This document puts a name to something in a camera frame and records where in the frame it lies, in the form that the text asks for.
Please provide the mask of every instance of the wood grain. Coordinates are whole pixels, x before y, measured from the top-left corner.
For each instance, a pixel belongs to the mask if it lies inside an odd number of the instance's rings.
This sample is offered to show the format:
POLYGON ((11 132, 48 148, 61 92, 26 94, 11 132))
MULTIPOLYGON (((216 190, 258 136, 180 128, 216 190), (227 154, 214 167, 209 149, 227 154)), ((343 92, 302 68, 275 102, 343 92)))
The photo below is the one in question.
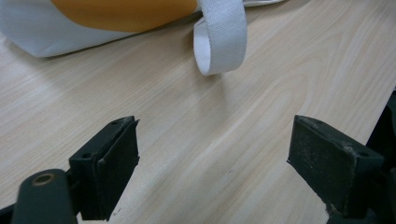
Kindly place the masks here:
POLYGON ((292 120, 367 141, 396 86, 396 2, 289 0, 247 20, 244 64, 213 77, 193 59, 196 19, 50 59, 1 35, 0 206, 135 115, 141 161, 110 223, 326 223, 286 163, 292 120))

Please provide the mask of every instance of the white velcro strap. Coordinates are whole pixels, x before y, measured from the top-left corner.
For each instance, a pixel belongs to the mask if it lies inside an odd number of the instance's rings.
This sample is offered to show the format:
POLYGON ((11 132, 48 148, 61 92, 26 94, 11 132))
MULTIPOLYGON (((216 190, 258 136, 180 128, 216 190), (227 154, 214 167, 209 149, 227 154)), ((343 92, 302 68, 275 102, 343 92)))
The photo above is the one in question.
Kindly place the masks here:
POLYGON ((243 0, 199 0, 204 17, 194 26, 194 54, 201 73, 232 71, 244 61, 247 22, 243 0))

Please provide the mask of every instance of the bag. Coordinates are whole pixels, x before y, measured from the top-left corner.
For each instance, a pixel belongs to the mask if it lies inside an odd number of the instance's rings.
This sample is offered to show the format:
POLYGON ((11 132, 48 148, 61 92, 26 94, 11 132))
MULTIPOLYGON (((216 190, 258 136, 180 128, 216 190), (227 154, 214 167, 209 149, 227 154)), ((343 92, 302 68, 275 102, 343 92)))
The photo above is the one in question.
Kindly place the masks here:
POLYGON ((246 7, 283 0, 0 0, 0 32, 35 57, 101 45, 196 11, 194 54, 200 71, 232 71, 245 58, 246 7))

